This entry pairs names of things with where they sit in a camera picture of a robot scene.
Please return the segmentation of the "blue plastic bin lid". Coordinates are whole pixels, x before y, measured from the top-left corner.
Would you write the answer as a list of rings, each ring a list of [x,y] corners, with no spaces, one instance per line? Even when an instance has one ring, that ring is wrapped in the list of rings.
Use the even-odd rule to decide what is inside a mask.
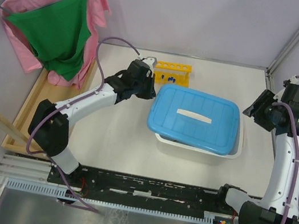
[[[234,102],[169,84],[160,88],[147,126],[176,141],[219,150],[232,146],[239,122],[240,110]]]

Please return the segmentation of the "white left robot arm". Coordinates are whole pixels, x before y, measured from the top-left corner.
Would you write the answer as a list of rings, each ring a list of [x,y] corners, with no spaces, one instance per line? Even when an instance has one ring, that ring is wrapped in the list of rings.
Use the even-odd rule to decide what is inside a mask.
[[[156,97],[153,68],[154,57],[136,59],[126,70],[103,80],[100,86],[76,97],[52,103],[41,101],[31,120],[28,133],[62,170],[61,177],[68,185],[79,182],[80,163],[68,147],[69,130],[91,113],[136,96],[140,99]]]

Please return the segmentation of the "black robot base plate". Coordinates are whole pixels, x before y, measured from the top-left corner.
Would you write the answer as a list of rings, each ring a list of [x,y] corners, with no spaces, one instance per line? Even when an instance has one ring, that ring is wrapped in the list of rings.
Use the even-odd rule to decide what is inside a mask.
[[[184,183],[174,183],[132,174],[82,166],[65,175],[73,188],[84,190],[84,196],[117,205],[204,217],[204,213],[238,220],[233,208],[225,204],[218,191]]]

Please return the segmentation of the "yellow test tube rack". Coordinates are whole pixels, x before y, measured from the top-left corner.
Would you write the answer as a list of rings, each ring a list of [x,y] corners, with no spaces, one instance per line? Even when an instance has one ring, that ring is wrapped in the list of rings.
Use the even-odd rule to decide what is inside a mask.
[[[191,65],[159,61],[154,68],[155,83],[161,85],[170,83],[183,87],[189,87],[189,75],[191,71]],[[172,81],[167,81],[169,77],[174,77],[176,82],[173,83]]]

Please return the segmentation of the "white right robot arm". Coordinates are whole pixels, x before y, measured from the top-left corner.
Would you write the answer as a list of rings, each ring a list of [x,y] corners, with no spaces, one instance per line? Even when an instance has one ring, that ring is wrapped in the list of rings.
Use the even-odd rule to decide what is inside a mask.
[[[271,178],[261,200],[239,187],[222,186],[215,208],[222,213],[234,209],[239,224],[299,224],[299,85],[288,82],[278,94],[264,90],[243,114],[275,131]]]

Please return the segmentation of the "white plastic storage bin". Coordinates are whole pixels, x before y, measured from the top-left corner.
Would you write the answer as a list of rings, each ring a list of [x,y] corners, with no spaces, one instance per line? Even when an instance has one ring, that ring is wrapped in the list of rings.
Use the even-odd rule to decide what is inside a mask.
[[[176,141],[175,139],[166,137],[165,135],[155,134],[158,145],[161,145],[165,149],[183,151],[185,153],[190,153],[204,158],[216,158],[221,161],[223,160],[234,160],[238,158],[242,151],[244,145],[244,126],[242,120],[240,120],[237,128],[237,133],[232,139],[233,144],[230,148],[224,147],[224,149],[217,150],[215,147],[197,147],[191,146],[187,143],[182,143]]]

